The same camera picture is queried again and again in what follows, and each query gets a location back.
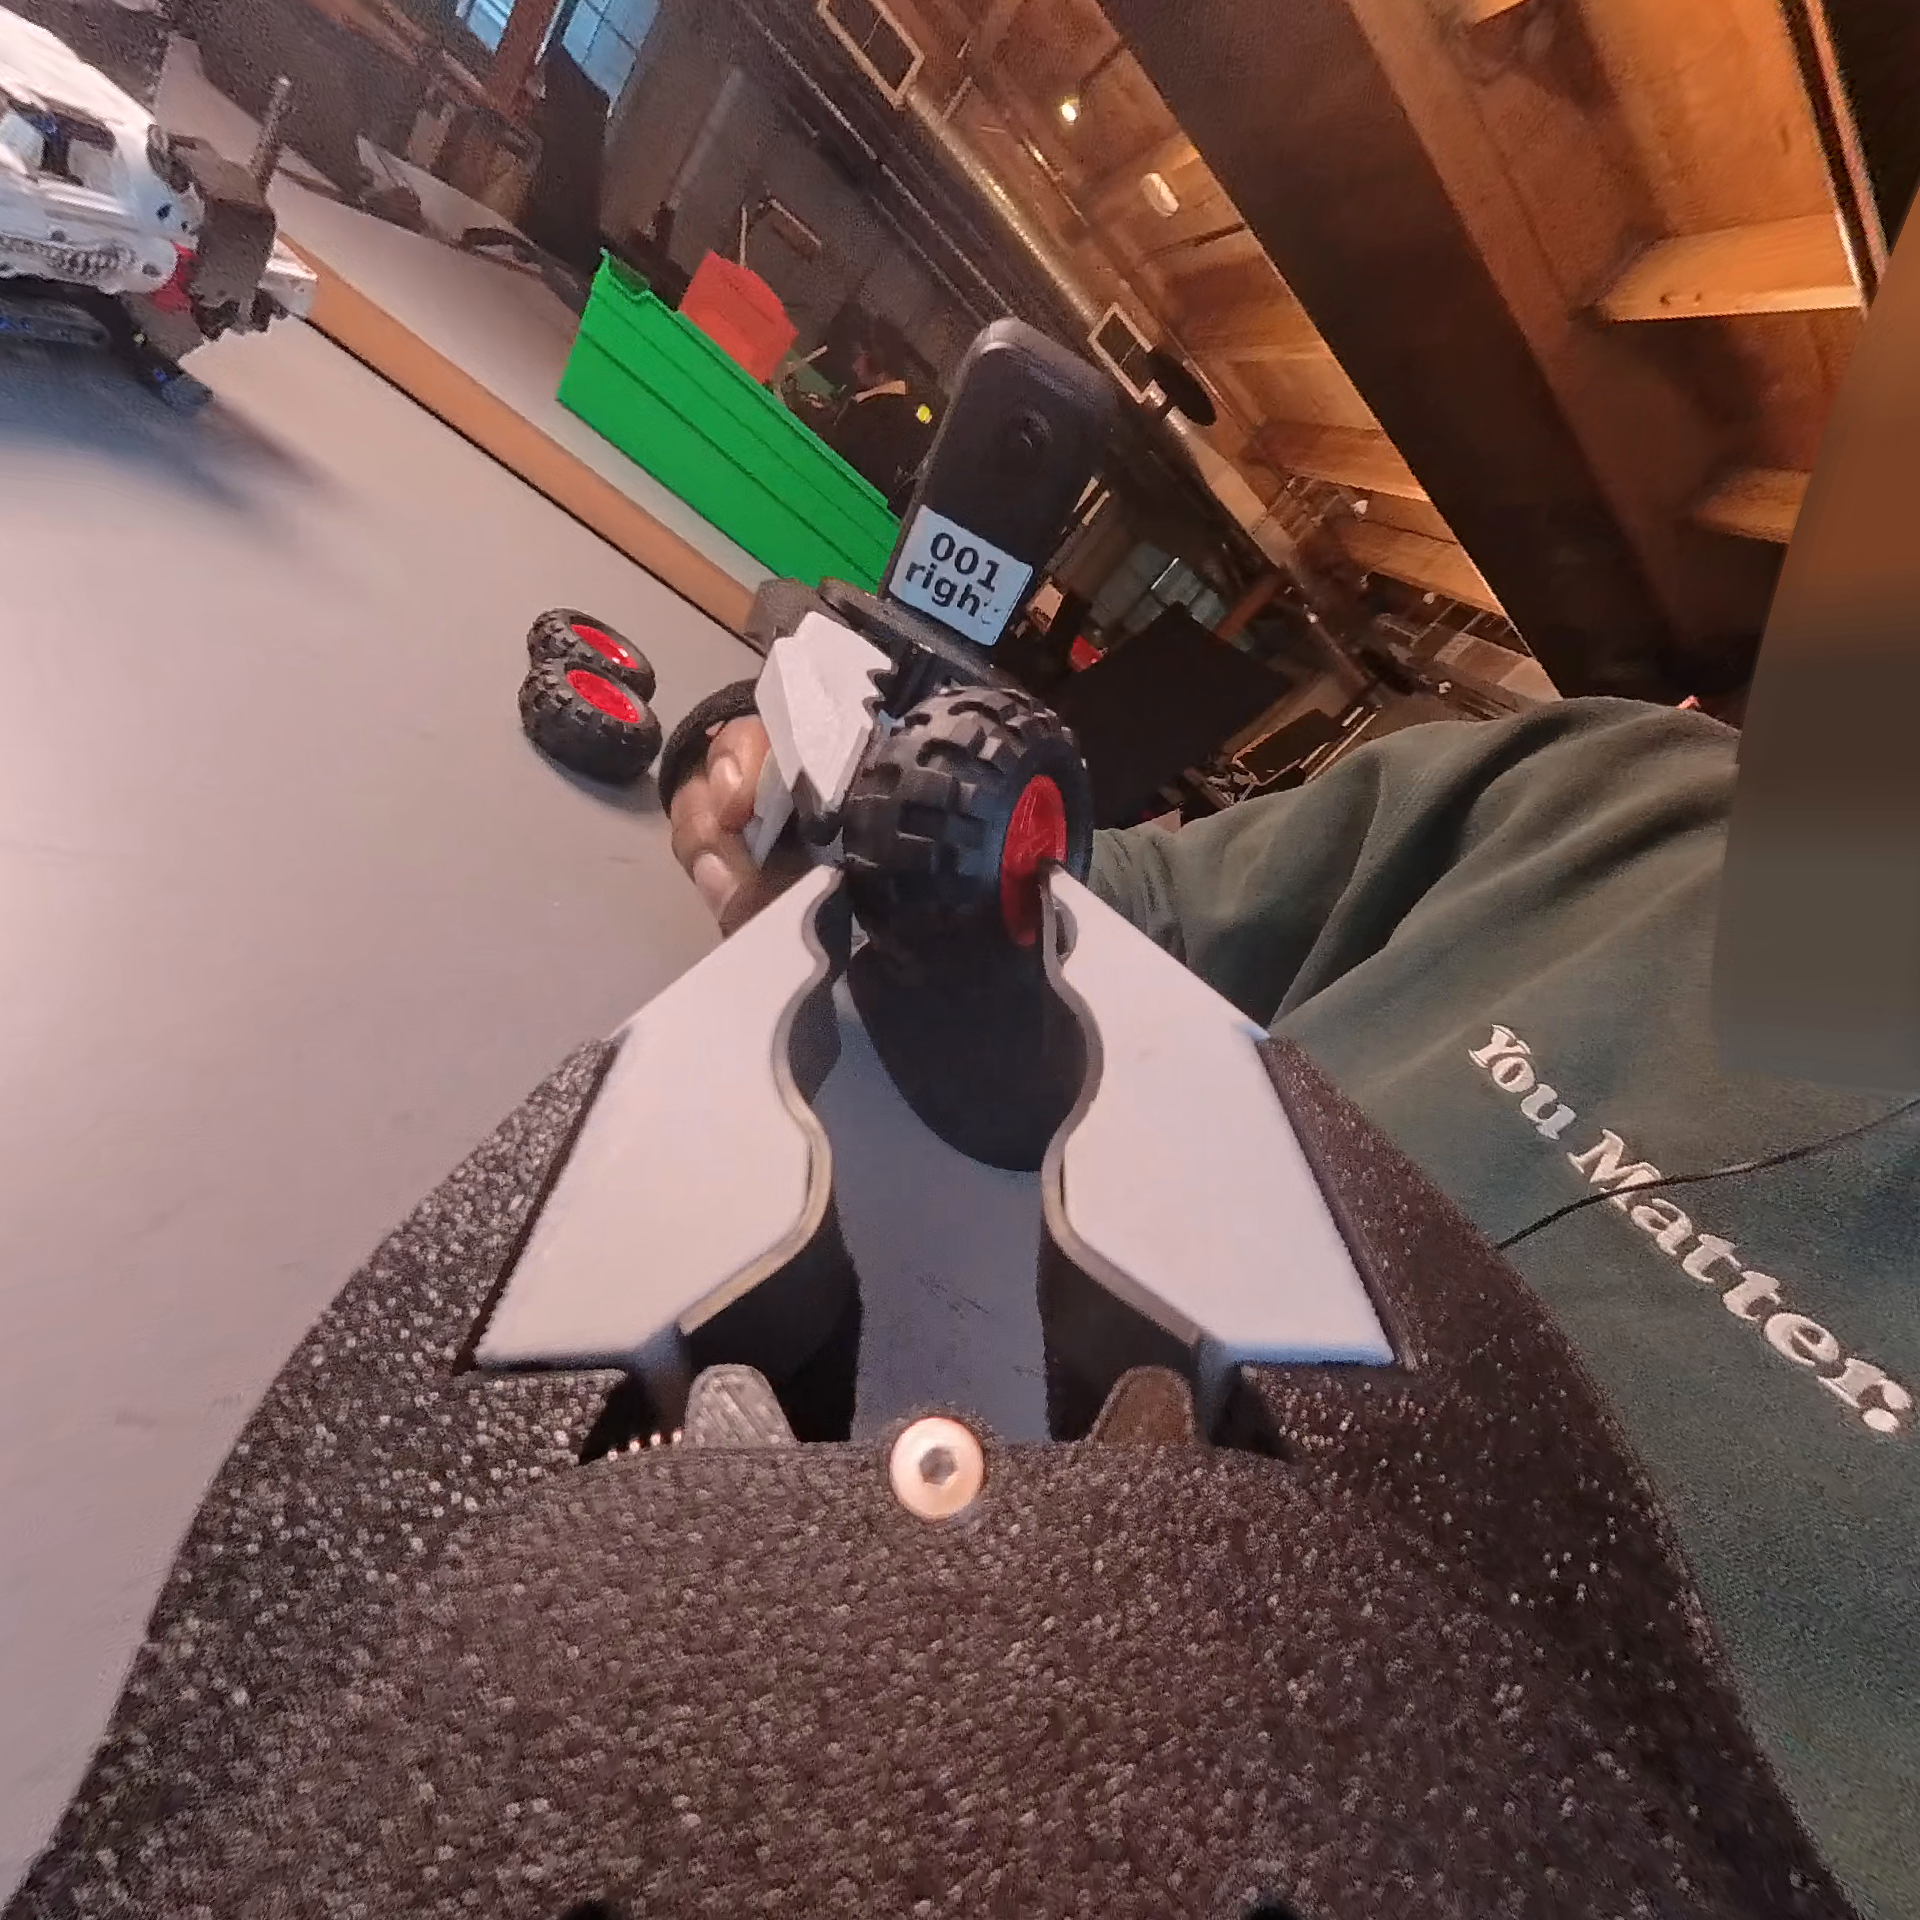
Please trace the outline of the black metal post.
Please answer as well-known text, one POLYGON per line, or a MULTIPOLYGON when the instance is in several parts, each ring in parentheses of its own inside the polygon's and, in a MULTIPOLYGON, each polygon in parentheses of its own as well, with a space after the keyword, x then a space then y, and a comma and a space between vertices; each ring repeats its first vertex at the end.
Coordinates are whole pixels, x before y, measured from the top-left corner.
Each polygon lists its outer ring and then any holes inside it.
POLYGON ((1109 15, 1551 683, 1656 697, 1666 611, 1360 6, 1109 15))

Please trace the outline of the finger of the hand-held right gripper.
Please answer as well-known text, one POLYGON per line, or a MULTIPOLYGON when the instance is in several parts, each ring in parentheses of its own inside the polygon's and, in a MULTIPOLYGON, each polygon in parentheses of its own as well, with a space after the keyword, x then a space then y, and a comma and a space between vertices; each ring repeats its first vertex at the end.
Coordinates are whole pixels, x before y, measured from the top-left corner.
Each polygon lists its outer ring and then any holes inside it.
POLYGON ((831 614, 805 614, 774 639, 755 687, 765 753, 752 789, 746 849, 765 870, 786 836, 805 848, 840 839, 847 797, 883 733, 890 655, 831 614))

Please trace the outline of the white lego truck model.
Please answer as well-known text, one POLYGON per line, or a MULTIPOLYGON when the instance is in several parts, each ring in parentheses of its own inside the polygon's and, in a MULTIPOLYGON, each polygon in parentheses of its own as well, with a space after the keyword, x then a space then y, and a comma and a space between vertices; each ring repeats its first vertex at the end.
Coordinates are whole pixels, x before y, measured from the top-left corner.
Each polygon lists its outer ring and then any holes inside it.
POLYGON ((98 352, 194 406, 188 353, 304 320, 318 291, 262 187, 206 140, 5 84, 5 348, 98 352))

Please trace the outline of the green plastic bin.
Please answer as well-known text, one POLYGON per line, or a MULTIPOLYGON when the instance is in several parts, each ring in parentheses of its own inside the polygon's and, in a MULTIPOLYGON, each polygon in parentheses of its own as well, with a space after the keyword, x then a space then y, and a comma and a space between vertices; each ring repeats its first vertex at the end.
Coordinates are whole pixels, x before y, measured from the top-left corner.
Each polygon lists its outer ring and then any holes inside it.
POLYGON ((898 539, 883 492, 613 254, 557 400, 778 579, 880 588, 898 539))

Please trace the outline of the red plastic bin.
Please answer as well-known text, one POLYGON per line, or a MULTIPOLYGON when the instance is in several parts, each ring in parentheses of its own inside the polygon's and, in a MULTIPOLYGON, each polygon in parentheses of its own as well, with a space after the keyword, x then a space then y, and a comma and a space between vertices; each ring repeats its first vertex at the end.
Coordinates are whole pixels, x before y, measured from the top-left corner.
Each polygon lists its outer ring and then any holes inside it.
POLYGON ((773 285, 720 252, 703 254, 679 312, 760 387, 778 380, 799 334, 773 285))

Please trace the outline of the black lego wheel red hub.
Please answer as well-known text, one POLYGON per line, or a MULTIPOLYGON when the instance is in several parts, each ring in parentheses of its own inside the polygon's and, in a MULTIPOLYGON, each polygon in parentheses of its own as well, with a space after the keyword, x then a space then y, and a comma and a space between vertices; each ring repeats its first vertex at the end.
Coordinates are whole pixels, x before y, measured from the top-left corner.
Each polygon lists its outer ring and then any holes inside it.
POLYGON ((1016 952, 1040 939, 1044 876, 1087 876, 1092 830, 1056 711, 1019 687, 944 687, 862 760, 840 870, 858 924, 902 960, 1016 952))
POLYGON ((532 665, 584 668, 624 685, 645 704, 656 697, 656 670, 646 654, 599 614, 581 608, 540 613, 525 632, 525 652, 532 665))
POLYGON ((663 747, 661 723, 636 691, 559 661, 528 668, 518 723, 543 757, 599 783, 640 781, 663 747))

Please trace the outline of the blue-lit window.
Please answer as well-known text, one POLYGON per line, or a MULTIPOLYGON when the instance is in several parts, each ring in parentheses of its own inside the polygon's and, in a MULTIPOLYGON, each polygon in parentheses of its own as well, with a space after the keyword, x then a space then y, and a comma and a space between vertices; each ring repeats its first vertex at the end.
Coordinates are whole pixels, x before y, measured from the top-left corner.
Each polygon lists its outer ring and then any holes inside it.
MULTIPOLYGON (((455 3, 451 15, 493 54, 512 8, 514 3, 455 3)), ((562 51, 605 103, 618 104, 659 11, 659 3, 559 3, 546 22, 540 54, 562 51)))

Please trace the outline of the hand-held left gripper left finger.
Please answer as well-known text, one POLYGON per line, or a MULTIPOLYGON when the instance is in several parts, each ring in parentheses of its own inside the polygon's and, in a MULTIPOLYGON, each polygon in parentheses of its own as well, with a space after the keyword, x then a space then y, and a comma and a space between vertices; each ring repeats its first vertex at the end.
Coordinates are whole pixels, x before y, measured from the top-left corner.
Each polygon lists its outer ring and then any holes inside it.
POLYGON ((814 870, 614 1035, 472 1358, 786 1380, 847 1315, 819 1093, 840 1056, 839 878, 814 870))

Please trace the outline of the wooden shelving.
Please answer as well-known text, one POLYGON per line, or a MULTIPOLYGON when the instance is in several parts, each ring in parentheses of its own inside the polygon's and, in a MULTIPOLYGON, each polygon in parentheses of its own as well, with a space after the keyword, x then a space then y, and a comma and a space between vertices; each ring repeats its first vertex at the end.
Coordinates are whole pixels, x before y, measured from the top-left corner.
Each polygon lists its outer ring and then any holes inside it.
POLYGON ((1916 195, 1918 4, 1436 4, 1584 344, 1664 376, 1672 539, 1760 625, 1916 195))

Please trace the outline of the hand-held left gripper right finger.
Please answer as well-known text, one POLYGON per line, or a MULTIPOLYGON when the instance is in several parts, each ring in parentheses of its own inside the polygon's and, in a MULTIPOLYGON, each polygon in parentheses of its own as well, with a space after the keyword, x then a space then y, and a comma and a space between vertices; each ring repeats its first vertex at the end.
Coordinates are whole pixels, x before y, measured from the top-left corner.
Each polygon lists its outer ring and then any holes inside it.
POLYGON ((1085 1067, 1040 1171, 1052 1356, 1071 1376, 1391 1365, 1266 1031, 1064 870, 1044 909, 1085 1067))

